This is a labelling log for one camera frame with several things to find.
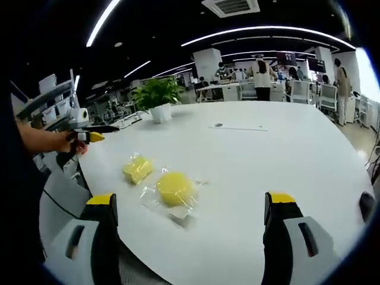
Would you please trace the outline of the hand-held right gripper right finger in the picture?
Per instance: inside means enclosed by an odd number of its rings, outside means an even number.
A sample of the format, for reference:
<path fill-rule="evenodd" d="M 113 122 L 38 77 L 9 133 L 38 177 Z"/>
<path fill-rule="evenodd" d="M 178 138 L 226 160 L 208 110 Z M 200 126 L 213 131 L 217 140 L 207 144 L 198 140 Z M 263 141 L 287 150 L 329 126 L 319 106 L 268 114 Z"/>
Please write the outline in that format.
<path fill-rule="evenodd" d="M 262 284 L 321 284 L 338 264 L 331 235 L 285 193 L 265 194 Z"/>

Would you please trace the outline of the person's left hand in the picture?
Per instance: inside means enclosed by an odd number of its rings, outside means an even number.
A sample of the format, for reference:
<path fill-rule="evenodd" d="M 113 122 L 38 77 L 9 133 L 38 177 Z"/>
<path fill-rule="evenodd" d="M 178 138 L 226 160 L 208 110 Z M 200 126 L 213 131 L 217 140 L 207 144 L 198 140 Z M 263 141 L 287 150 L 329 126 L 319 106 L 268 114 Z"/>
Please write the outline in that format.
<path fill-rule="evenodd" d="M 87 145 L 77 140 L 76 133 L 71 131 L 63 131 L 54 133 L 53 149 L 55 151 L 69 153 L 75 148 L 76 154 L 84 154 L 87 151 Z"/>

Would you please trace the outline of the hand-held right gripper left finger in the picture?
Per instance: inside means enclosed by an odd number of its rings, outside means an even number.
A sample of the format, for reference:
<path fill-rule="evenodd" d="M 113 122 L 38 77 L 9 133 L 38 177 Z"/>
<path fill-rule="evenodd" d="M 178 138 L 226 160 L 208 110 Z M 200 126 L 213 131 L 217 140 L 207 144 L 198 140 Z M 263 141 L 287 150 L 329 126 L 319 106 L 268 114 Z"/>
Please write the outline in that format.
<path fill-rule="evenodd" d="M 89 199 L 49 248 L 49 272 L 59 284 L 121 284 L 116 194 Z"/>

